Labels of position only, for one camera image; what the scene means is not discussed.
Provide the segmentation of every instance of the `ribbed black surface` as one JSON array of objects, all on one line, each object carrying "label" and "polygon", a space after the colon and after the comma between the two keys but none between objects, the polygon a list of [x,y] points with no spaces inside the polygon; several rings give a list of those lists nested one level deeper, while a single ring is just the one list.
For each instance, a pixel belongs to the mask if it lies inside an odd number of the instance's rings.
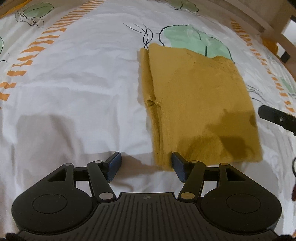
[{"label": "ribbed black surface", "polygon": [[276,234],[267,231],[241,236],[209,224],[193,203],[176,200],[172,193],[122,193],[112,203],[101,203],[80,227],[58,235],[19,233],[27,241],[269,241]]}]

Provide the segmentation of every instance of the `white bed sheet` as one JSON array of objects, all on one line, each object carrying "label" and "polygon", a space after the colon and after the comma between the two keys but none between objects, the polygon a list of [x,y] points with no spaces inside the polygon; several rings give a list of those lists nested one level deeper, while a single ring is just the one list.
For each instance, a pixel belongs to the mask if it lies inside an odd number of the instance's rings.
[{"label": "white bed sheet", "polygon": [[[0,62],[1,82],[17,83],[14,88],[0,88],[0,92],[10,94],[7,101],[0,101],[0,236],[17,231],[10,212],[13,200],[67,162],[85,166],[119,151],[122,167],[111,182],[117,196],[120,192],[177,195],[181,190],[183,184],[174,172],[163,171],[153,163],[151,123],[139,78],[143,34],[124,24],[146,26],[155,33],[165,26],[191,24],[218,38],[229,48],[245,83],[251,86],[248,90],[255,110],[263,103],[287,111],[264,66],[227,27],[230,18],[198,4],[201,10],[191,13],[154,0],[106,0],[67,26],[53,44],[39,44],[46,49],[30,66],[13,67],[14,71],[27,70],[23,76],[8,76],[16,59],[28,55],[21,52],[31,42],[84,1],[48,2],[54,8],[43,17],[43,28],[17,23],[14,14],[0,20],[4,40],[0,58],[7,61]],[[296,84],[282,64],[255,38],[252,41],[273,73],[284,77],[295,91]],[[159,43],[158,38],[152,42]],[[296,107],[292,94],[289,100]],[[234,166],[279,198],[283,214],[276,232],[291,234],[296,228],[291,201],[296,139],[283,128],[256,118],[264,160]],[[89,192],[85,183],[78,187]],[[206,184],[203,193],[210,189],[211,184]]]}]

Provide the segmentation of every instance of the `folded garment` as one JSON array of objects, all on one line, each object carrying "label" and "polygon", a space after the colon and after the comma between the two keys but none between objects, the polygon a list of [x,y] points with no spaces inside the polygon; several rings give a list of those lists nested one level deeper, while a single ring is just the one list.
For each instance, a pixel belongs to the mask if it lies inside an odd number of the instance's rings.
[{"label": "folded garment", "polygon": [[172,152],[207,165],[262,159],[255,112],[234,63],[188,49],[141,49],[143,97],[158,165]]}]

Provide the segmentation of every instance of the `bed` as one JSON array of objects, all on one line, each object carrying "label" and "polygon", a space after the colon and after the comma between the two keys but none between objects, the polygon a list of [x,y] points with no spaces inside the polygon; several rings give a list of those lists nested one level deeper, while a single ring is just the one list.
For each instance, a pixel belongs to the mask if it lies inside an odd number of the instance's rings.
[{"label": "bed", "polygon": [[[0,237],[17,232],[13,200],[64,163],[85,166],[119,151],[122,167],[110,183],[117,196],[179,193],[176,174],[154,164],[139,78],[140,48],[159,44],[167,26],[190,25],[219,39],[255,111],[265,104],[295,116],[293,77],[245,22],[212,3],[160,0],[32,0],[1,18]],[[277,196],[283,212],[275,231],[292,234],[296,138],[256,121],[263,160],[233,166]],[[90,193],[88,183],[77,187]],[[203,194],[213,188],[206,182]]]}]

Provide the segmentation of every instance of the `orange striped pattern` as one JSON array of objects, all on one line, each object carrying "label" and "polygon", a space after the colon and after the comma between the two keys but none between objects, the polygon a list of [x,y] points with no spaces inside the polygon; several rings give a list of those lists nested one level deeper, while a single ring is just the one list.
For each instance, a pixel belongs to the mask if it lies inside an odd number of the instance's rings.
[{"label": "orange striped pattern", "polygon": [[[234,31],[236,32],[236,34],[247,43],[247,46],[253,46],[252,39],[250,38],[250,36],[246,33],[246,31],[243,30],[243,28],[234,19],[231,19],[231,25]],[[265,67],[266,72],[272,76],[271,78],[275,83],[275,87],[279,90],[280,96],[289,98],[288,94],[284,92],[285,90],[282,88],[282,85],[278,83],[279,80],[271,72],[270,68],[268,68],[267,60],[264,58],[261,58],[261,54],[256,49],[251,48],[250,50],[253,52],[254,56],[258,60],[260,60],[261,64]],[[291,113],[295,113],[294,108],[291,107],[292,103],[290,101],[284,100],[284,103],[287,110],[289,110]]]},{"label": "orange striped pattern", "polygon": [[[82,18],[85,14],[89,13],[93,9],[96,9],[103,2],[104,1],[91,0],[91,1],[87,1],[84,4],[80,5],[75,10],[69,12],[67,15],[62,17],[60,20],[56,21],[52,26],[47,28],[47,31],[41,33],[41,36],[39,38],[35,39],[35,41],[33,41],[32,43],[30,43],[28,45],[28,48],[25,49],[24,51],[22,51],[21,54],[22,53],[31,53],[31,52],[41,52],[41,51],[43,51],[46,48],[42,47],[42,46],[38,46],[38,45],[40,45],[40,44],[49,44],[49,45],[53,44],[55,39],[59,38],[60,35],[57,35],[57,34],[59,34],[60,31],[65,32],[67,30],[65,28],[66,26],[71,25],[75,21]],[[33,63],[33,60],[31,60],[31,59],[35,58],[37,55],[38,55],[38,53],[35,54],[35,55],[28,55],[28,56],[25,56],[25,57],[20,57],[17,60],[21,61],[21,63],[13,64],[11,66],[11,68],[31,65]],[[9,70],[6,73],[6,75],[10,76],[10,77],[23,76],[26,72],[27,72],[27,70]],[[16,83],[10,83],[10,84],[8,82],[0,83],[0,88],[8,89],[8,88],[14,88],[15,86],[16,86]],[[10,94],[3,94],[3,93],[0,92],[0,100],[7,101],[9,95]]]}]

